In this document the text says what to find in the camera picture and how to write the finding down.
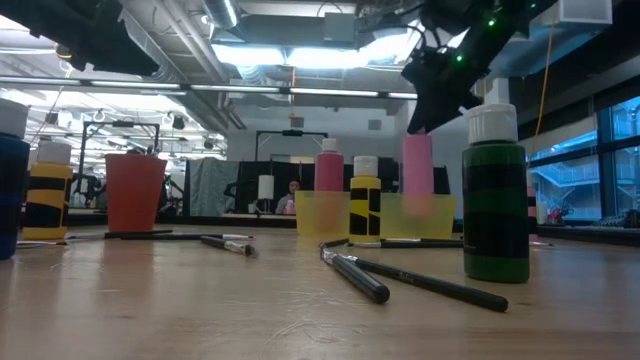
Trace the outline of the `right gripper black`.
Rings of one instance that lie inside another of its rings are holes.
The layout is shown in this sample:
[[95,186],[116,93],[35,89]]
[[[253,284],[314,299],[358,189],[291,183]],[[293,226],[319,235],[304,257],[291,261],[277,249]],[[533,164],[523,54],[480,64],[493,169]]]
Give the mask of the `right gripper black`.
[[412,51],[402,70],[418,94],[407,133],[429,133],[478,105],[471,91],[488,73],[488,47],[463,44],[457,48],[421,46]]

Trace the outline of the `light pink paint bottle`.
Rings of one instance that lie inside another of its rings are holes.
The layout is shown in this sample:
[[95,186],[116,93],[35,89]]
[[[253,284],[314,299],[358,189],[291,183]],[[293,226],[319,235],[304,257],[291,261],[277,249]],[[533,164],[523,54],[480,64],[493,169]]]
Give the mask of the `light pink paint bottle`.
[[434,171],[431,137],[427,134],[407,135],[403,139],[403,203],[412,216],[426,215],[431,210],[434,193]]

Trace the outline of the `dark pink paint bottle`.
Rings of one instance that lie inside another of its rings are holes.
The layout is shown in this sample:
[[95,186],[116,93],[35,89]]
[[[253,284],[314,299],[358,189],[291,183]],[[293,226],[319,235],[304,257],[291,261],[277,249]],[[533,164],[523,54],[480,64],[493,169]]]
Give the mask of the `dark pink paint bottle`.
[[315,161],[314,192],[318,224],[327,234],[339,233],[342,218],[344,157],[338,152],[337,144],[335,138],[324,138]]

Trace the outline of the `golden yellow striped paint bottle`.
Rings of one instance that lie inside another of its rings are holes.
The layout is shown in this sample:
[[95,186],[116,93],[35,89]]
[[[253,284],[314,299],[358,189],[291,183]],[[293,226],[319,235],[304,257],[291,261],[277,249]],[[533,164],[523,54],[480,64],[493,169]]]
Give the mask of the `golden yellow striped paint bottle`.
[[29,172],[23,218],[23,239],[54,241],[65,238],[73,169],[69,144],[45,141],[38,147]]

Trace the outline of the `lemon yellow striped paint bottle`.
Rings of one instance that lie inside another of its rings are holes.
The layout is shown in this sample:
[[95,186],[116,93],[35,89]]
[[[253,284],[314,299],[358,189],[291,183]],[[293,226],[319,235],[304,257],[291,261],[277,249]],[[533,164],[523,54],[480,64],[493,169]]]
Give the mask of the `lemon yellow striped paint bottle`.
[[381,180],[378,178],[378,158],[354,158],[354,174],[350,180],[349,242],[380,241]]

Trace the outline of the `green striped paint bottle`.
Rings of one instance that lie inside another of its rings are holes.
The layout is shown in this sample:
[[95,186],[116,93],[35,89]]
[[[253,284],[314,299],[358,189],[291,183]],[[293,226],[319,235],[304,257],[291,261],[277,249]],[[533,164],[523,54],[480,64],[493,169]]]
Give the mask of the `green striped paint bottle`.
[[525,283],[530,276],[525,149],[511,104],[465,114],[469,147],[462,155],[464,269],[488,282]]

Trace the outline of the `navy blue paint bottle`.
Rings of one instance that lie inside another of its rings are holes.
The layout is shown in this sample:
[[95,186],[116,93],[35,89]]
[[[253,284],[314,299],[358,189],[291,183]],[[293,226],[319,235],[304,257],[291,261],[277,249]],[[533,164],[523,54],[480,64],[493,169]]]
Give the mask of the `navy blue paint bottle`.
[[0,260],[10,259],[18,241],[30,145],[24,141],[29,109],[0,98]]

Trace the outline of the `yellow translucent plastic tray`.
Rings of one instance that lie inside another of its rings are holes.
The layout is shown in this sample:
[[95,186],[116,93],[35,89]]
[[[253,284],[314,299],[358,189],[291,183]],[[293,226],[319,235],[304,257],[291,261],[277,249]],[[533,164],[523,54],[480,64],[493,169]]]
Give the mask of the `yellow translucent plastic tray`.
[[353,200],[348,192],[300,191],[295,197],[298,235],[353,243],[451,238],[456,208],[451,195],[383,193],[374,200],[378,211],[370,209],[370,201]]

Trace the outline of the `large glass window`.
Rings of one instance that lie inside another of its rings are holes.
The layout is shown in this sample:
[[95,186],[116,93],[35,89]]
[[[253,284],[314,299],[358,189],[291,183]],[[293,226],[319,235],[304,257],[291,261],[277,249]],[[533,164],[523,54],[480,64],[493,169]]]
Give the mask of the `large glass window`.
[[523,139],[539,222],[640,229],[640,96]]

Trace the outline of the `white ceiling box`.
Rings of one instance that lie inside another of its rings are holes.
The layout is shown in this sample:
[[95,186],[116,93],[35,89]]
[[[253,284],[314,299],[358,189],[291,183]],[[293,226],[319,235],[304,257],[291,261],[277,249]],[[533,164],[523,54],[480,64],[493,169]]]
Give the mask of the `white ceiling box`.
[[563,22],[609,25],[613,19],[612,0],[559,0]]

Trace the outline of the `long ceiling light bar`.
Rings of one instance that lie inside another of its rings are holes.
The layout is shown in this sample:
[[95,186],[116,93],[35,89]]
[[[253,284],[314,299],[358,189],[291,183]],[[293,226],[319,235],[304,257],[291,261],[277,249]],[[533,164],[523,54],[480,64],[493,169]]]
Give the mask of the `long ceiling light bar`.
[[2,85],[37,85],[37,86],[66,86],[66,87],[97,87],[109,89],[135,89],[158,91],[211,91],[227,93],[255,93],[279,95],[320,95],[353,98],[376,98],[391,100],[417,100],[415,93],[386,92],[367,90],[341,90],[325,88],[303,88],[291,86],[251,86],[227,84],[186,84],[186,83],[157,83],[120,80],[90,80],[67,78],[17,77],[0,76]]

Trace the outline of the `grey curtain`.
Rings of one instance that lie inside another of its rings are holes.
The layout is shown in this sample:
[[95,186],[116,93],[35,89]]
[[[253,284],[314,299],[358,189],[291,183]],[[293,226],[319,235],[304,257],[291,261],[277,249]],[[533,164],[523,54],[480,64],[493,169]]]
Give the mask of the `grey curtain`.
[[234,197],[227,196],[225,189],[237,181],[239,165],[213,157],[187,161],[191,216],[220,217],[235,204]]

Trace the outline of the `orange-red plastic cup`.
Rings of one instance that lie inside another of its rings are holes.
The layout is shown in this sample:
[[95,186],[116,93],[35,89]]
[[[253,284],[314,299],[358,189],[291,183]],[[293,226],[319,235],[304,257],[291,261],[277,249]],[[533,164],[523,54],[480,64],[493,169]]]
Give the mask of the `orange-red plastic cup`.
[[108,154],[105,160],[109,231],[151,231],[160,203],[166,161],[138,154]]

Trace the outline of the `silver spiral air duct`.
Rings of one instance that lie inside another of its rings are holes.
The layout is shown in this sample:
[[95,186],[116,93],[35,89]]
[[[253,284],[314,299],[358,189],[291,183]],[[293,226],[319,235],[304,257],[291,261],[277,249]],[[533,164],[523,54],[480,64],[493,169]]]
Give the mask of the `silver spiral air duct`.
[[216,28],[230,29],[238,25],[241,9],[237,0],[202,0],[205,13]]

